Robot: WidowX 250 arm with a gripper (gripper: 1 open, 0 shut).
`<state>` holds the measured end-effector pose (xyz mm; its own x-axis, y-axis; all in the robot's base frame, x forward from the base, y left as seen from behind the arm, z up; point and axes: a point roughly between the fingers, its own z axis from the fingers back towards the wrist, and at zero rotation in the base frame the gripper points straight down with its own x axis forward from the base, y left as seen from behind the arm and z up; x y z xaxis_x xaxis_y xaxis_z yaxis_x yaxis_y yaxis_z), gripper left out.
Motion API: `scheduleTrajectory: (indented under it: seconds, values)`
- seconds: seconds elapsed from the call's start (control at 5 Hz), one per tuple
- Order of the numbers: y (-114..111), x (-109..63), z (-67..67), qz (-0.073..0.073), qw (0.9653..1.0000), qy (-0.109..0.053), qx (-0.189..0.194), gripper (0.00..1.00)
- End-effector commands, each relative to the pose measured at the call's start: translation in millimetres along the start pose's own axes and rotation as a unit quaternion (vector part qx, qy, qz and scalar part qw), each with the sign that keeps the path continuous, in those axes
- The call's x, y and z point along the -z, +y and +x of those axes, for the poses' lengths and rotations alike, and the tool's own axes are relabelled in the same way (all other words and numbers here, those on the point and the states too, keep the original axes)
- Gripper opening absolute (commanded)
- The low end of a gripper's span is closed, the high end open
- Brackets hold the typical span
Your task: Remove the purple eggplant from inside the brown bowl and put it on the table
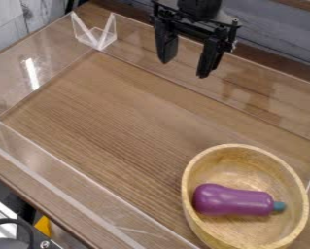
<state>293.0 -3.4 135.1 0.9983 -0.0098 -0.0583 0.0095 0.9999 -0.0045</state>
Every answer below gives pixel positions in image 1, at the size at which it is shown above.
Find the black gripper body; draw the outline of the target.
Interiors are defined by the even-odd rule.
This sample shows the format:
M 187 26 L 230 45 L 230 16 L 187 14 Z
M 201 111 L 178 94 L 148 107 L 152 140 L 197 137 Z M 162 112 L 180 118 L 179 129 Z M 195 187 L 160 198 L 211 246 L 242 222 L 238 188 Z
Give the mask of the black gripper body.
M 222 10 L 222 0 L 152 0 L 156 33 L 182 34 L 197 40 L 210 36 L 234 41 L 241 28 Z

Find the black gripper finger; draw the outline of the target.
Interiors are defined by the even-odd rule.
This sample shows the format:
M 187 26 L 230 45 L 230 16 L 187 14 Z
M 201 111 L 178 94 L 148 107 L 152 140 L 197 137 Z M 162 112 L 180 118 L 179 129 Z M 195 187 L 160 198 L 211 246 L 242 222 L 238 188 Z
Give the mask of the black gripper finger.
M 210 37 L 205 40 L 197 72 L 201 79 L 206 78 L 210 72 L 217 69 L 226 49 L 227 42 L 225 39 Z
M 155 18 L 155 48 L 159 61 L 166 64 L 176 56 L 178 52 L 178 33 L 174 24 Z

